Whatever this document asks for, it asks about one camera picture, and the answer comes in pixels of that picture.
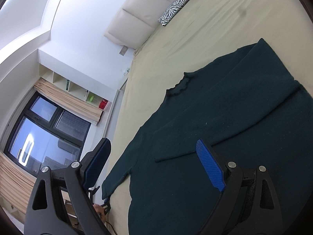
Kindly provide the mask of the person's left hand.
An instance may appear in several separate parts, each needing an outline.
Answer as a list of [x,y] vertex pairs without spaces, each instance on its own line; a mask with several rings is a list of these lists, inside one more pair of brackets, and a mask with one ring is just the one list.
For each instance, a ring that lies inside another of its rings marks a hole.
[[93,204],[93,207],[94,207],[94,209],[95,209],[97,215],[98,215],[99,218],[101,219],[101,221],[102,221],[103,223],[105,223],[105,222],[106,222],[106,215],[105,215],[105,213],[104,213],[104,208],[103,208],[102,206],[98,205],[98,204]]

